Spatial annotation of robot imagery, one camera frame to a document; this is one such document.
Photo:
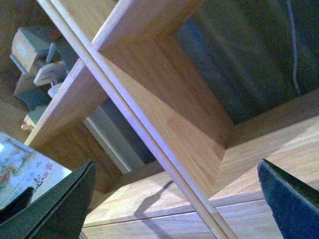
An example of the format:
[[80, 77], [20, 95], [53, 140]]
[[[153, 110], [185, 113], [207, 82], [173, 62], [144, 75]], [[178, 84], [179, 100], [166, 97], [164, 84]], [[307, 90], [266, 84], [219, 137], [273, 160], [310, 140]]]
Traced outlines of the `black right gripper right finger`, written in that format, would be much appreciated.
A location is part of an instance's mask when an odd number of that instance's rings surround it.
[[266, 159], [257, 167], [264, 198], [285, 239], [319, 237], [319, 191]]

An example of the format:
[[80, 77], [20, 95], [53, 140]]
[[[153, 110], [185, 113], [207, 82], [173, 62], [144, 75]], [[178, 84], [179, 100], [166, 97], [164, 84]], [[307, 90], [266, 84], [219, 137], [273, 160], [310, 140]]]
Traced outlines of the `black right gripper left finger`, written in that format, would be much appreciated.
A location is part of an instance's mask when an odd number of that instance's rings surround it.
[[42, 196], [31, 201], [28, 187], [0, 211], [2, 239], [78, 239], [89, 211], [96, 162], [88, 160]]

